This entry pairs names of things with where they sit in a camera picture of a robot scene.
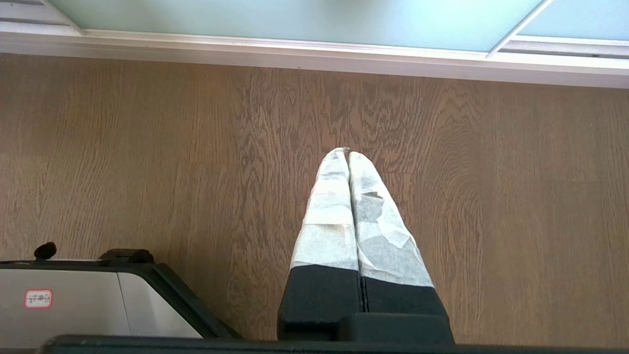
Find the light blue wall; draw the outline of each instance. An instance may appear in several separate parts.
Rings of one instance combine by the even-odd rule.
[[[83,28],[487,52],[540,0],[50,0]]]
[[[520,34],[629,40],[629,0],[555,0]]]

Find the white baseboard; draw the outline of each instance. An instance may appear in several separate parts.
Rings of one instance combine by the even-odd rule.
[[[629,60],[410,49],[232,37],[22,28],[0,23],[0,52],[629,88]]]

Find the wooden floor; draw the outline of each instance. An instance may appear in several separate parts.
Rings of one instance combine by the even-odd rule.
[[[275,337],[326,152],[370,157],[460,343],[629,346],[629,91],[0,55],[0,259],[148,248]]]

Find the glass panel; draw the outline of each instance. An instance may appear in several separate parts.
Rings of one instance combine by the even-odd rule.
[[[519,34],[629,40],[629,0],[555,0]]]
[[[83,28],[489,51],[540,0],[51,0]]]

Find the sticker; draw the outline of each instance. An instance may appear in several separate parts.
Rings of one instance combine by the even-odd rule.
[[[24,306],[29,309],[45,309],[52,305],[51,289],[32,289],[26,292]]]

